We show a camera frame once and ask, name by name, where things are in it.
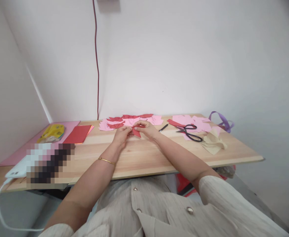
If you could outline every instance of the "white cable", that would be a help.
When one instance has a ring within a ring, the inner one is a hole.
[[[1,190],[3,189],[3,187],[8,184],[9,182],[11,182],[13,180],[13,178],[8,178],[7,180],[5,180],[5,182],[3,183],[2,187],[0,188],[0,193],[1,193]],[[10,230],[19,230],[19,231],[43,231],[44,229],[19,229],[19,228],[13,228],[13,227],[10,227],[8,226],[5,221],[4,221],[4,218],[1,214],[1,209],[0,209],[0,221],[2,223],[2,225],[7,228],[7,229],[10,229]]]

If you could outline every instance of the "wooden table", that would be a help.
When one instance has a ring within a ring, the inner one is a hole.
[[[201,114],[194,114],[197,117],[204,117]],[[157,129],[161,129],[172,119],[172,116],[162,117],[164,122],[162,125],[157,125]],[[75,184],[87,168],[102,154],[102,152],[112,142],[114,131],[100,131],[99,121],[84,121],[79,125],[93,125],[95,128],[87,136],[83,144],[76,145],[72,157],[74,165],[71,167],[72,179],[70,185]],[[216,155],[211,155],[199,143],[187,141],[181,133],[176,133],[177,129],[169,125],[162,133],[177,142],[200,159],[206,162],[211,167],[220,167],[234,165],[240,163],[263,161],[264,158],[257,154],[254,150],[244,145],[231,134],[224,130],[220,133],[220,138],[227,144],[226,150],[220,150]],[[206,132],[198,133],[203,137]],[[142,138],[136,136],[127,141],[126,148],[121,152],[119,162],[116,165],[113,179],[123,179],[132,177],[141,177],[147,175],[167,174],[177,172],[170,162],[161,153],[158,146],[150,141],[144,134]],[[12,168],[12,166],[0,167],[0,187],[5,181],[4,175]],[[5,191],[20,191],[26,190],[26,180],[19,178],[15,179]]]

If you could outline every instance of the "red cable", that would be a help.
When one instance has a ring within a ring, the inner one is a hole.
[[[98,114],[98,104],[99,104],[99,69],[98,69],[97,47],[96,47],[97,21],[96,21],[96,12],[95,12],[94,0],[93,0],[93,10],[94,10],[94,18],[95,18],[95,56],[96,56],[96,65],[97,65],[97,74],[98,74],[98,81],[97,81],[97,120],[98,120],[98,118],[99,118],[99,114]]]

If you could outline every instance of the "gold bracelet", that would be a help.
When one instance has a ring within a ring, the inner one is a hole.
[[[104,161],[107,161],[108,163],[111,163],[112,165],[116,165],[116,163],[113,163],[113,162],[111,162],[111,161],[108,161],[108,160],[105,160],[105,159],[103,159],[103,158],[98,158],[99,160],[104,160]]]

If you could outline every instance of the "yellow package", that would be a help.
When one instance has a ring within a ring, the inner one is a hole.
[[[62,124],[52,124],[47,127],[37,143],[53,143],[60,141],[64,134],[64,126]]]

